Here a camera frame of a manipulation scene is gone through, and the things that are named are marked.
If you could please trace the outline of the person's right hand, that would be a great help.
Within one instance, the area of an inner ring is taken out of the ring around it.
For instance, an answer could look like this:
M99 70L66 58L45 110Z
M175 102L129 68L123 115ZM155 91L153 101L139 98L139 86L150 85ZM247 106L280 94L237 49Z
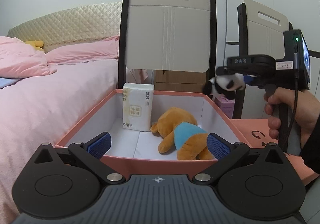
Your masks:
M269 115L268 127L269 136L272 139L277 139L281 120L273 116L273 109L276 105L284 103L294 107L295 91L285 88L277 88L273 95L264 94L264 99L267 102L265 113ZM319 100L314 97L308 90L298 92L298 102L295 115L295 121L301 129L301 147L304 147L313 129L316 126L319 117Z

